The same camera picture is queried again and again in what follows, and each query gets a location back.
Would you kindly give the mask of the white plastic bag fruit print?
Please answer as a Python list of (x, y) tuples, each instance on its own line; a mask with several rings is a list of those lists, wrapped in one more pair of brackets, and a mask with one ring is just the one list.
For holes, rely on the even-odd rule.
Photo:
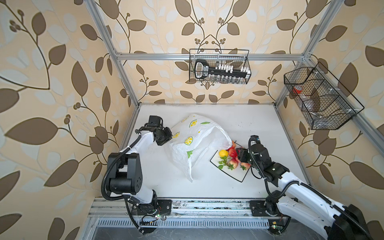
[(191, 183), (192, 168), (208, 151), (232, 146), (230, 136), (218, 123), (198, 114), (190, 114), (173, 126), (171, 132), (173, 136), (166, 143), (166, 153)]

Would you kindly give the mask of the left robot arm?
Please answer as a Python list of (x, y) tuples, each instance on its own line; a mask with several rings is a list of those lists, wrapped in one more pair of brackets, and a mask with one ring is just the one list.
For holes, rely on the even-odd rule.
[(162, 146), (169, 142), (172, 132), (159, 116), (150, 116), (135, 132), (138, 137), (131, 145), (109, 155), (101, 194), (107, 201), (124, 200), (130, 220), (145, 235), (156, 229), (159, 219), (165, 220), (171, 213), (172, 200), (159, 200), (155, 190), (144, 186), (140, 154), (153, 143)]

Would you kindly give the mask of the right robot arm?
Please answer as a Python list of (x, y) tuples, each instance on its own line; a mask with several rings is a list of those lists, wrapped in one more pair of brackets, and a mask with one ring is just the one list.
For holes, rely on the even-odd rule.
[(306, 225), (326, 240), (371, 240), (373, 237), (362, 211), (323, 195), (300, 180), (288, 168), (272, 161), (258, 136), (252, 135), (248, 148), (237, 148), (241, 163), (250, 164), (265, 183), (266, 212), (281, 213)]

